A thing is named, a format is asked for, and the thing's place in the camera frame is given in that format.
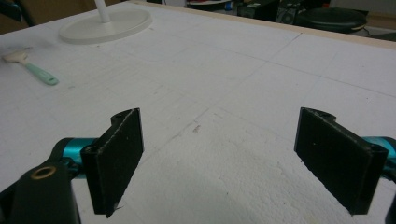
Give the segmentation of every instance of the table surface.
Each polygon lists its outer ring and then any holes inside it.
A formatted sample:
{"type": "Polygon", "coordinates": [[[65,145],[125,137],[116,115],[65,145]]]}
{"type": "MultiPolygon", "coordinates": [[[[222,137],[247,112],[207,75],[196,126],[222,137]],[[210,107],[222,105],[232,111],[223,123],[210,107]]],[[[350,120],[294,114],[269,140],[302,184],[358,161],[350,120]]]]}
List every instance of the table surface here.
{"type": "Polygon", "coordinates": [[[150,12],[145,31],[103,44],[62,42],[89,12],[0,35],[60,83],[0,62],[0,189],[65,137],[99,137],[140,107],[145,153],[110,218],[73,180],[83,223],[384,223],[395,185],[381,179],[352,217],[293,151],[300,107],[357,135],[396,136],[396,45],[186,8],[150,12]]]}

